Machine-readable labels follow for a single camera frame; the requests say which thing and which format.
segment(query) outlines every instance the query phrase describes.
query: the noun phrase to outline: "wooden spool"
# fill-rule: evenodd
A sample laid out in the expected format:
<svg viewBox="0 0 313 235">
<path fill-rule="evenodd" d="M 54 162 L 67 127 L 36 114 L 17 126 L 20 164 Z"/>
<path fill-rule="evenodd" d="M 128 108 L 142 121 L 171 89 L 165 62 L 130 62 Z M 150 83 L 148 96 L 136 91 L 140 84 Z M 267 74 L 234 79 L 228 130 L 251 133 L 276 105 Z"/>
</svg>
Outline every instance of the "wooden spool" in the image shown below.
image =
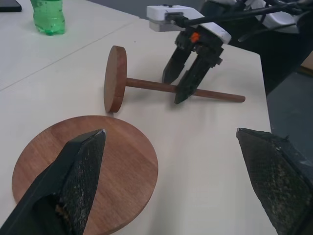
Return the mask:
<svg viewBox="0 0 313 235">
<path fill-rule="evenodd" d="M 106 77 L 104 81 L 104 107 L 107 112 L 118 112 L 123 102 L 126 87 L 136 87 L 171 93 L 175 93 L 177 88 L 174 85 L 128 78 L 125 48 L 112 46 L 108 57 Z M 242 95 L 200 89 L 197 89 L 193 95 L 232 102 L 244 102 L 246 99 Z"/>
<path fill-rule="evenodd" d="M 157 182 L 156 153 L 134 126 L 111 117 L 83 116 L 61 121 L 37 135 L 21 153 L 12 177 L 16 202 L 58 156 L 65 143 L 96 129 L 107 138 L 98 189 L 84 235 L 108 235 L 135 219 Z"/>
</svg>

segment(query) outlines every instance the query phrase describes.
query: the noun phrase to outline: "wooden disc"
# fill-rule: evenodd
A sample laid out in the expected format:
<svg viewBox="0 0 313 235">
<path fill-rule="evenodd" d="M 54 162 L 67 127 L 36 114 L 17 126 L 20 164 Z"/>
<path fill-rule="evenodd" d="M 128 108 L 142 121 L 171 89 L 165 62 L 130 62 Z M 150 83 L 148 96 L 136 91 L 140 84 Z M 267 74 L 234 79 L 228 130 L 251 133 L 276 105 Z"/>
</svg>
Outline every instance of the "wooden disc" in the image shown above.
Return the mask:
<svg viewBox="0 0 313 235">
<path fill-rule="evenodd" d="M 148 203 L 157 182 L 156 153 L 134 126 L 111 117 L 82 116 L 61 121 L 37 135 L 21 153 L 13 172 L 16 202 L 34 179 L 74 137 L 105 129 L 107 138 L 98 189 L 84 235 L 108 235 L 136 218 Z"/>
<path fill-rule="evenodd" d="M 112 46 L 109 53 L 104 81 L 104 107 L 107 112 L 120 109 L 127 79 L 127 55 L 125 48 Z"/>
</svg>

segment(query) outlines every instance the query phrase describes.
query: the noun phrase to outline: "wooden dowel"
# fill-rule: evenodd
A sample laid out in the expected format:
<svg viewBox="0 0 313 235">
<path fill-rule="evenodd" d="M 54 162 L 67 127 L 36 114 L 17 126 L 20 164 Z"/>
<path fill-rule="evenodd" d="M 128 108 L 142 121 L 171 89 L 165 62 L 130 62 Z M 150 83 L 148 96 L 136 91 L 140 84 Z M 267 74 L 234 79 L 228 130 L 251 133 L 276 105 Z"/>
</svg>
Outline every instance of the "wooden dowel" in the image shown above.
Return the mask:
<svg viewBox="0 0 313 235">
<path fill-rule="evenodd" d="M 176 86 L 174 85 L 168 85 L 164 83 L 151 82 L 151 81 L 145 81 L 145 80 L 139 80 L 139 79 L 133 79 L 133 78 L 127 78 L 126 86 L 154 90 L 154 91 L 171 92 L 171 93 L 175 93 L 176 91 Z M 193 95 L 200 96 L 200 97 L 213 98 L 213 99 L 234 101 L 234 102 L 244 102 L 246 99 L 242 95 L 227 94 L 227 93 L 206 91 L 206 90 L 200 90 L 200 89 L 197 89 Z"/>
</svg>

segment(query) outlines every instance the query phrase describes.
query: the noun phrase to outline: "white table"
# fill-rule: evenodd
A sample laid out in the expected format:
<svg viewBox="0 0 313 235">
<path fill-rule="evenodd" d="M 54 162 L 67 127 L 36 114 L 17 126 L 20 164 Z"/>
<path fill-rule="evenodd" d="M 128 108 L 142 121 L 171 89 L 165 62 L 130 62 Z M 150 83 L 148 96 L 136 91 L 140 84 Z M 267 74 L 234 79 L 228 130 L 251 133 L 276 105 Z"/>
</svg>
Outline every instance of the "white table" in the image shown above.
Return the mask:
<svg viewBox="0 0 313 235">
<path fill-rule="evenodd" d="M 39 34 L 30 0 L 22 12 L 0 12 L 0 90 L 93 43 L 138 17 L 85 0 L 63 0 L 66 33 Z"/>
<path fill-rule="evenodd" d="M 0 92 L 0 222 L 14 207 L 11 176 L 28 142 L 64 119 L 106 115 L 103 85 L 111 46 L 126 48 L 128 77 L 160 81 L 176 35 L 153 32 L 146 20 L 137 20 Z M 159 177 L 147 207 L 115 234 L 276 234 L 235 137 L 237 127 L 270 131 L 260 57 L 224 48 L 222 64 L 209 70 L 200 88 L 245 95 L 244 103 L 193 97 L 173 106 L 173 94 L 126 88 L 114 117 L 149 138 Z"/>
</svg>

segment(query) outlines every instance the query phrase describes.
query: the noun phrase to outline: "green plastic bottle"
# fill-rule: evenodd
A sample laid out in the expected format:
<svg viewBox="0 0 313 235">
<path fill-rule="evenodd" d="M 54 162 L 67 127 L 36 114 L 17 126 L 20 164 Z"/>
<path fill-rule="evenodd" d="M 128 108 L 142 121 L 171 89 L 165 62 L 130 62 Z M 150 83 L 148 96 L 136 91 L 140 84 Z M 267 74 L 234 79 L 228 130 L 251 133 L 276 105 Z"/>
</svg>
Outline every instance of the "green plastic bottle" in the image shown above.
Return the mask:
<svg viewBox="0 0 313 235">
<path fill-rule="evenodd" d="M 39 32 L 46 35 L 64 34 L 65 19 L 62 0 L 31 0 L 34 23 Z"/>
</svg>

